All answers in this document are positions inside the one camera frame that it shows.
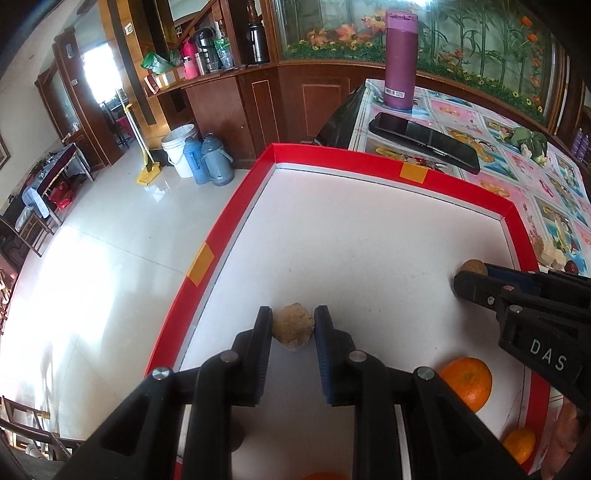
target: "thermos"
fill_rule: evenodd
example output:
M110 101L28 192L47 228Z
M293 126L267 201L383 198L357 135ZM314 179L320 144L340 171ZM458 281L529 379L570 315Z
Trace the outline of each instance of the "thermos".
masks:
M205 54L202 51L198 51L195 54L195 62L197 62L197 69L199 70L199 75L205 75L209 72L207 69L207 62L205 61Z
M209 170L202 156L201 142L192 137L186 139L183 155L187 159L189 167L191 167L197 185L207 183L209 181Z
M212 27L204 27L195 33L193 38L197 38L199 50L203 52L207 70L210 72L217 72L223 68L222 61L217 54L216 46L213 42L216 31Z
M248 13L248 41L252 46L254 63L267 63L269 61L269 50L267 49L265 27L258 13L256 13L255 0L247 0L246 11Z
M230 165L232 157L226 153L222 142L208 134L201 145L202 160L207 165L209 179L214 185L222 187L234 179L234 171Z
M193 58L197 53L197 47L191 42L190 38L186 38L181 46L181 54L184 57L191 57Z
M386 80L384 102L396 110L412 110L417 77L418 17L386 12Z
M185 57L183 64L185 68L185 80L191 80L199 76L195 57Z
M267 50L265 27L263 27L262 22L254 22L248 25L248 29L248 40L252 45L254 63L267 63L269 61L269 51Z

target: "bottle label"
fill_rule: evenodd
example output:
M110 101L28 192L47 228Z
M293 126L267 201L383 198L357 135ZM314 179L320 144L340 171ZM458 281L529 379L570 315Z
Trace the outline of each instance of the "bottle label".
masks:
M384 88L384 93L386 93L387 95L392 95L393 97L396 98L404 98L405 93L404 92L399 92L397 90L392 90L391 88Z

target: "picture frame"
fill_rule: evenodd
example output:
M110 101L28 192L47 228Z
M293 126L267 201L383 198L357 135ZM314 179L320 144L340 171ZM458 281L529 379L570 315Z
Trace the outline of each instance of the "picture frame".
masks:
M2 136L0 136L0 168L4 166L4 164L8 161L9 158L10 152L6 148L4 140L2 140Z

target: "pink thermos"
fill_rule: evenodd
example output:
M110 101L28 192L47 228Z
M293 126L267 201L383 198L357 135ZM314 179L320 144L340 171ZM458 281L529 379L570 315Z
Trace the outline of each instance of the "pink thermos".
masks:
M417 76L418 17L386 12L386 81L384 102L396 110L412 110Z
M184 67L185 80L191 80L199 76L199 71L197 70L197 62L195 61L195 57L185 57Z
M183 45L180 48L181 55L183 58L191 57L192 59L195 58L195 54L197 53L197 47L191 42L190 38L186 38L183 42Z

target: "aquarium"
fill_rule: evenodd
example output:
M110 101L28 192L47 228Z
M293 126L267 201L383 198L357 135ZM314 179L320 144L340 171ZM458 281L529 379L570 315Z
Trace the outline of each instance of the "aquarium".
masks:
M515 0L275 0L284 59L384 62L385 12L419 19L418 70L486 92L546 124L550 31Z

